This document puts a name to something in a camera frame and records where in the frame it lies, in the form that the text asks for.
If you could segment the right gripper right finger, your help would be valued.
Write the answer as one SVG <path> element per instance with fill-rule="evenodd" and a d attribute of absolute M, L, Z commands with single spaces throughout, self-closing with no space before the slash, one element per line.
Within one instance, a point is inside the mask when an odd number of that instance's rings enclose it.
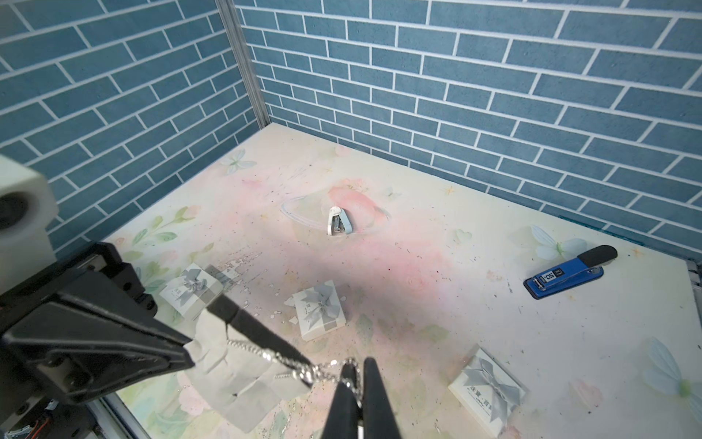
<path fill-rule="evenodd" d="M 401 439 L 378 363 L 366 358 L 363 365 L 362 420 L 365 439 Z"/>

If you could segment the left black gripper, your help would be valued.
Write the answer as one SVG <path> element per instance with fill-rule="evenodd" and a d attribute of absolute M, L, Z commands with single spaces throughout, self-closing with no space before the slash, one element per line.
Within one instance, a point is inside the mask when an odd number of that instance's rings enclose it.
<path fill-rule="evenodd" d="M 36 435 L 49 402 L 85 404 L 194 362 L 189 338 L 109 243 L 91 243 L 1 297 L 1 433 Z"/>

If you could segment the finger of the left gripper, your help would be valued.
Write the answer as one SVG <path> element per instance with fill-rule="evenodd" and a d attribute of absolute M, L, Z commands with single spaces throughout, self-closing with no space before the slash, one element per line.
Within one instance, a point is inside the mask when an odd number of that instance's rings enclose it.
<path fill-rule="evenodd" d="M 310 360 L 296 347 L 285 339 L 268 329 L 247 310 L 239 307 L 230 298 L 219 296 L 207 306 L 208 312 L 213 314 L 249 342 L 261 349 L 270 349 L 283 357 L 311 366 Z"/>

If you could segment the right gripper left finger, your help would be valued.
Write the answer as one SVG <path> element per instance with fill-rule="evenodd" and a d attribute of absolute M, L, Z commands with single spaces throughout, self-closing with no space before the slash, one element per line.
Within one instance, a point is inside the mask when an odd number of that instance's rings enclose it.
<path fill-rule="evenodd" d="M 358 363 L 346 361 L 325 421 L 321 439 L 358 439 Z"/>

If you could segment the grey foam box insert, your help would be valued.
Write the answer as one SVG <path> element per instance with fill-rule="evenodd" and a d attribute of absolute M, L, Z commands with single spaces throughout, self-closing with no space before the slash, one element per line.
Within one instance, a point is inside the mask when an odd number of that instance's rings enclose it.
<path fill-rule="evenodd" d="M 185 349 L 195 363 L 191 384 L 228 423 L 250 433 L 280 402 L 305 395 L 311 386 L 232 325 L 208 310 L 200 313 Z"/>

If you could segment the white bow box lid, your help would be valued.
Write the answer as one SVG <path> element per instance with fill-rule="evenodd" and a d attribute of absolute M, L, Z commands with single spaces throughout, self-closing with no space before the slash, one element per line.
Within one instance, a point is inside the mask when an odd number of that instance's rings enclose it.
<path fill-rule="evenodd" d="M 506 431 L 512 413 L 529 393 L 520 380 L 479 345 L 472 348 L 468 362 L 448 389 L 491 438 Z"/>

